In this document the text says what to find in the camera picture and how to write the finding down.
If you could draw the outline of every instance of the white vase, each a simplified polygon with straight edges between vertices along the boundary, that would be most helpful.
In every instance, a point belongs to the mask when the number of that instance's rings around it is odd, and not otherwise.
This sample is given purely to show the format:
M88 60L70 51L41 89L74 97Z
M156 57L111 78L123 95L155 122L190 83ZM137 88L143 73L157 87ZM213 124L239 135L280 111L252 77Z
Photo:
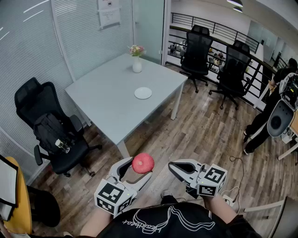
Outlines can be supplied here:
M135 56L135 61L132 65L132 70L135 72L135 73L139 73L142 71L142 64L141 64L141 61L140 61L140 57L139 56Z

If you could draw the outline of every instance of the wooden floor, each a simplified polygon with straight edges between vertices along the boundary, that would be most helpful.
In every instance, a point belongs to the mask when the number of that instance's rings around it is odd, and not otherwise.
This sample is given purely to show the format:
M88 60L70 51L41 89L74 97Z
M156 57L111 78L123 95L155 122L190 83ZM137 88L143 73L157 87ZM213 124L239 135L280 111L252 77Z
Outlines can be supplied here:
M153 176L139 193L132 207L146 207L160 203L160 193L170 188L176 198L192 199L185 193L185 186L168 170L168 162L176 159L196 159L201 163L217 164L228 170L223 190L239 186L242 177L241 161L230 162L229 157L241 157L244 161L244 179L241 183L241 210L245 207L265 205L290 196L298 199L297 153L278 161L277 156L289 149L280 138L269 138L253 154L244 156L243 131L258 114L252 106L239 101L239 110L227 99L220 110L222 95L210 89L216 86L198 81L199 93L195 93L191 81L185 83L177 118L170 119L174 98L170 98L143 122L126 140L130 155L140 152L151 154L155 160ZM94 192L105 178L112 164L121 159L117 147L93 125L84 134L90 145L102 144L101 151L93 151L86 161L96 175L91 178L80 166L70 171L71 177L56 175L48 166L34 181L33 187L51 192L61 210L61 222L55 228L34 222L35 235L62 236L68 231L77 236L94 209ZM127 178L135 174L129 171ZM226 194L235 197L237 190ZM264 238L268 237L277 217L278 209L251 212L244 217Z

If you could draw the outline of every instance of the person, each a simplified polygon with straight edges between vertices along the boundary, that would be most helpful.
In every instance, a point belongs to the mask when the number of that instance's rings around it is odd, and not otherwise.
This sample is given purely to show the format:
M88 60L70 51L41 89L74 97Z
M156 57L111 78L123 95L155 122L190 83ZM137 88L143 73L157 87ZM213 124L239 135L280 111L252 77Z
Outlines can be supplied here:
M281 92L279 92L280 86L277 84L279 84L281 80L285 79L291 73L296 72L297 66L298 66L297 61L291 58L289 60L288 66L286 68L279 69L275 74L275 76L273 77L273 79L269 80L270 90L272 91L274 89L274 91L268 98L268 102L266 103L266 106L263 112L257 115L254 118L252 124L246 127L244 131L244 135L245 135L244 142L246 142L250 135L253 135L254 133L256 133L257 130L268 121L274 107L281 99L281 96L280 96ZM268 137L269 137L269 133L267 131L267 124L266 124L262 129L262 131L254 139L252 139L249 143L247 143L244 149L244 153L246 155L249 153L253 153L255 149L258 148L261 144L263 144Z
M103 209L94 214L80 236L97 238L261 238L242 215L219 195L204 197L205 207L178 203L169 190L162 192L161 205L131 209L112 220Z

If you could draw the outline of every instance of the white graphic print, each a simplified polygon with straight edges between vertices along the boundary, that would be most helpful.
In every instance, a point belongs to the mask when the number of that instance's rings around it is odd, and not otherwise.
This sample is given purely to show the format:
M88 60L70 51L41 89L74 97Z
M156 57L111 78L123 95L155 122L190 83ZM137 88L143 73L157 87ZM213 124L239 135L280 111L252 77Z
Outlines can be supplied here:
M168 222L169 219L171 217L171 214L178 216L181 224L188 230L190 231L198 231L201 228L204 228L206 230L211 230L213 228L213 226L215 225L215 222L205 222L205 223L197 223L197 224L193 224L191 222L189 222L188 220L186 220L184 218L184 216L182 215L181 211L174 208L174 206L170 206L168 209L168 219L165 222L162 222L160 224L157 225L148 225L146 222L142 221L141 219L138 218L138 213L141 209L139 209L134 217L133 217L133 221L128 221L125 220L122 223L123 224L127 224L130 226L136 226L136 228L141 228L142 232L144 234L153 234L154 232L158 231L160 232L162 230L162 228L164 228Z

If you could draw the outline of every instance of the white cable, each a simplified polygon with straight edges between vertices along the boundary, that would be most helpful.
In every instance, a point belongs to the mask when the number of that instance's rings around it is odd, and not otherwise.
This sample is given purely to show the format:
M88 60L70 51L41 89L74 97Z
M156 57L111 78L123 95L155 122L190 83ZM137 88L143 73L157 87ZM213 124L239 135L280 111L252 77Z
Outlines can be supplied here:
M241 198L240 188L238 186L236 186L236 187L233 187L231 190L222 191L222 193L220 194L220 196L223 196L223 193L224 192L230 192L230 191L234 190L235 188L238 188L238 190L239 190L239 197L238 197L238 207L239 207L239 209L238 209L238 212L237 212L237 215L238 215L239 212L240 212L240 198Z

